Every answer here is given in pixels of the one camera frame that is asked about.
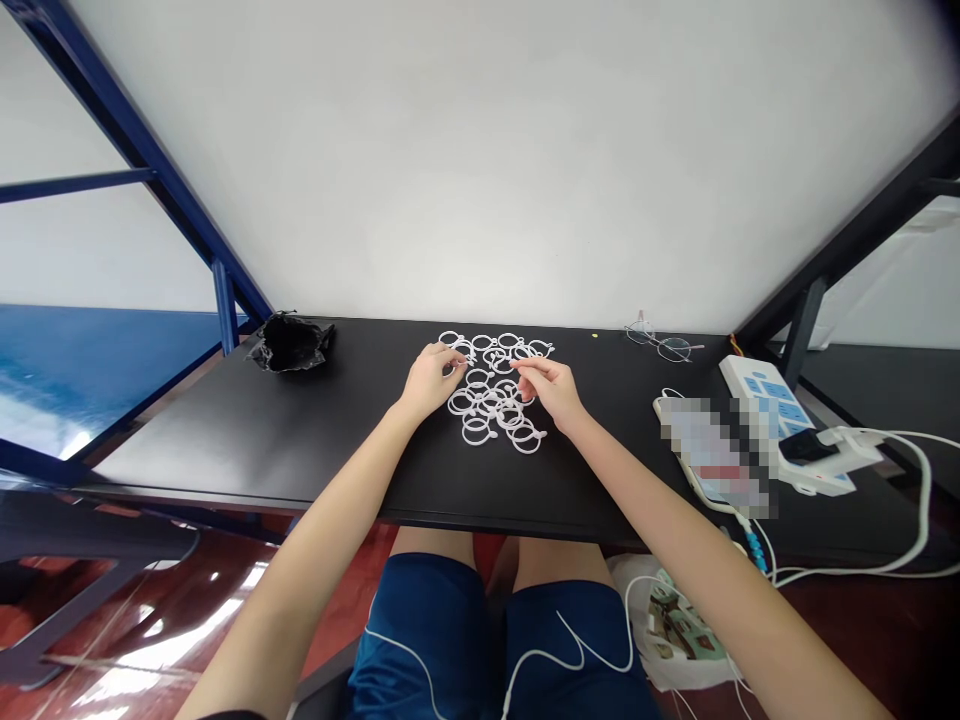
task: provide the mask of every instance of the black plastic bag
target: black plastic bag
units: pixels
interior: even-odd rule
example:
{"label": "black plastic bag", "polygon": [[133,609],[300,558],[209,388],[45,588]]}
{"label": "black plastic bag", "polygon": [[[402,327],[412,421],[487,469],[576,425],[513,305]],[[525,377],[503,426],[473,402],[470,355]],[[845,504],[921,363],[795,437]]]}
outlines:
{"label": "black plastic bag", "polygon": [[333,323],[321,325],[286,311],[274,313],[257,330],[260,342],[247,359],[268,372],[309,370],[326,362],[323,351],[330,346],[334,327]]}

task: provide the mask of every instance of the hand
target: hand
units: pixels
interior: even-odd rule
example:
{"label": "hand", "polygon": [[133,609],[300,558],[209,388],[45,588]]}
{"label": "hand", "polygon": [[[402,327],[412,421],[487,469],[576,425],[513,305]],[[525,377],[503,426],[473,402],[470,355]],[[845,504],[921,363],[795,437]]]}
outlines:
{"label": "hand", "polygon": [[580,402],[573,372],[566,365],[541,357],[514,360],[510,367],[520,373],[520,394],[523,402],[539,397],[557,424],[557,429],[566,434],[567,429],[587,411]]}
{"label": "hand", "polygon": [[[456,367],[444,377],[443,369],[450,366]],[[466,372],[467,358],[462,353],[451,350],[443,343],[427,345],[410,367],[407,384],[397,406],[421,423],[447,401]]]}

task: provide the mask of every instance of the red floor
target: red floor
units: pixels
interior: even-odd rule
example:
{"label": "red floor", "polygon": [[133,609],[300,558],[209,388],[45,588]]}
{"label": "red floor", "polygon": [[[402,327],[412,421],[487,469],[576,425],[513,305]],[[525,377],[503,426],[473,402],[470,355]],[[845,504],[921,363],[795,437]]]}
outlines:
{"label": "red floor", "polygon": [[[304,675],[356,638],[396,529],[370,532],[320,623]],[[502,538],[477,536],[477,565],[488,578]],[[179,565],[144,572],[66,639],[50,659],[67,666],[31,692],[0,686],[5,720],[172,718],[229,630],[274,550],[205,532]],[[64,599],[102,572],[97,563],[37,560],[44,577],[21,607],[0,607],[0,646],[16,642]],[[813,578],[784,594],[841,659],[900,718],[933,716],[952,690],[960,647],[956,621],[960,580],[897,581]],[[732,686],[684,693],[697,717],[743,717]],[[661,696],[666,717],[673,698]],[[744,693],[754,718],[766,717]],[[684,717],[689,713],[684,710]]]}

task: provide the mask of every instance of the glasses lens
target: glasses lens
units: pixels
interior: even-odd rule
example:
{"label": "glasses lens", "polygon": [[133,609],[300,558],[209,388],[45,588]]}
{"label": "glasses lens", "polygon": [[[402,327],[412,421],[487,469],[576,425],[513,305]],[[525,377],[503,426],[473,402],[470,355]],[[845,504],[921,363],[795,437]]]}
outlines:
{"label": "glasses lens", "polygon": [[653,325],[645,320],[637,320],[632,325],[628,325],[626,330],[627,337],[638,345],[645,345],[657,337],[657,334],[653,331]]}
{"label": "glasses lens", "polygon": [[670,362],[683,362],[690,357],[690,343],[683,338],[667,338],[657,347],[657,352]]}

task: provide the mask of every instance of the person's left hand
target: person's left hand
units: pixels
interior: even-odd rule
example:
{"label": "person's left hand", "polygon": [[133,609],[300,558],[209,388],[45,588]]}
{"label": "person's left hand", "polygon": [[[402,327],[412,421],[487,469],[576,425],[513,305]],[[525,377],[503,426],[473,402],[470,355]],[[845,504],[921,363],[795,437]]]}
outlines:
{"label": "person's left hand", "polygon": [[[443,376],[443,369],[458,364],[453,372]],[[403,395],[397,405],[404,408],[419,423],[443,405],[467,372],[467,358],[443,343],[427,345],[417,356]]]}

